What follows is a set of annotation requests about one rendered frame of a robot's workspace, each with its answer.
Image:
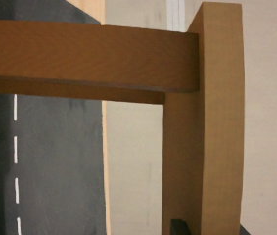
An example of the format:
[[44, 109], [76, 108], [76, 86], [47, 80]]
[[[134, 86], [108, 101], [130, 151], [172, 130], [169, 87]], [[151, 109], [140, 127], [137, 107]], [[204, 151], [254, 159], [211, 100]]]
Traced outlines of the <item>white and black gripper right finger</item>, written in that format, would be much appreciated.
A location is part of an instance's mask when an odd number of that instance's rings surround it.
[[240, 223], [240, 234], [239, 235], [251, 235]]

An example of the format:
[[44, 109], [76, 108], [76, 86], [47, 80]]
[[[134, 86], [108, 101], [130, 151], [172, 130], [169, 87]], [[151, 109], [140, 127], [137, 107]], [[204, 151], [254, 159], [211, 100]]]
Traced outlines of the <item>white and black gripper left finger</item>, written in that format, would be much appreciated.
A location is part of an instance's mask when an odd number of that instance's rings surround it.
[[185, 221], [172, 219], [170, 221], [170, 235], [191, 235], [191, 233]]

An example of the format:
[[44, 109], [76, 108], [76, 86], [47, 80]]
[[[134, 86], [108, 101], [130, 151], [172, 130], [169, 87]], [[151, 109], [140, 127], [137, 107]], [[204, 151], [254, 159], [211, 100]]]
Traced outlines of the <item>dark grey mat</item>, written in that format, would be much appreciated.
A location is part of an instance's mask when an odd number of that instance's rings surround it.
[[[102, 24], [68, 0], [0, 0], [0, 20]], [[21, 235], [107, 235], [102, 101], [17, 95], [15, 120], [0, 94], [0, 235], [18, 218]]]

